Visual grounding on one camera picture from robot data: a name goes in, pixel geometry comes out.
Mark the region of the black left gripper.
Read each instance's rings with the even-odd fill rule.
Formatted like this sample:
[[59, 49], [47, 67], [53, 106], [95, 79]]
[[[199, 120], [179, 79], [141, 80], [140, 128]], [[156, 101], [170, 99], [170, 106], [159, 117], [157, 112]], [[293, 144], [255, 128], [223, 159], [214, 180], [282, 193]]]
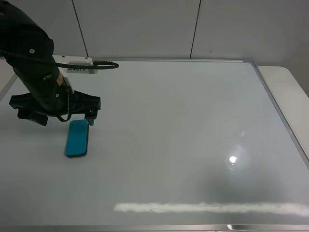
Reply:
[[29, 93], [13, 95], [9, 105], [17, 117], [46, 126], [49, 117], [84, 114], [90, 126], [101, 109], [101, 99], [72, 89], [60, 70], [14, 70]]

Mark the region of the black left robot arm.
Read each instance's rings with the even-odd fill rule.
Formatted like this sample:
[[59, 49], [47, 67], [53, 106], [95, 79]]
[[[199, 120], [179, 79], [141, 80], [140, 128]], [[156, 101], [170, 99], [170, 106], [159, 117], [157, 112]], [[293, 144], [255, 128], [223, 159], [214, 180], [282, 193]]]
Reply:
[[100, 97], [75, 91], [53, 57], [54, 42], [29, 16], [6, 0], [0, 2], [0, 55], [12, 67], [28, 93], [13, 95], [9, 105], [19, 119], [45, 126], [49, 117], [61, 122], [83, 114], [93, 125]]

